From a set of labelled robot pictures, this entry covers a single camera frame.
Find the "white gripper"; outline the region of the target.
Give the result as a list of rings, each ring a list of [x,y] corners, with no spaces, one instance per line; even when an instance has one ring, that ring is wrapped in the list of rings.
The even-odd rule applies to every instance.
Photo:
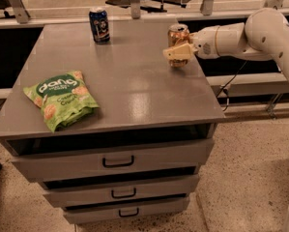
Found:
[[[201,59],[219,57],[216,47],[217,26],[206,27],[198,32],[190,33],[192,43],[182,43],[166,48],[163,56],[170,61],[189,60],[194,53]]]

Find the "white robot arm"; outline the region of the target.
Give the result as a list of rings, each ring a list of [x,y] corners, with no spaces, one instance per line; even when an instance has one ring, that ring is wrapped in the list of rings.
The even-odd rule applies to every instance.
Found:
[[[263,8],[245,23],[214,26],[190,36],[179,48],[202,59],[231,56],[247,61],[272,60],[289,83],[289,22],[276,9]],[[207,232],[289,232],[289,123],[250,128],[223,126],[226,159],[206,168],[204,190],[215,193],[217,207],[204,215]]]

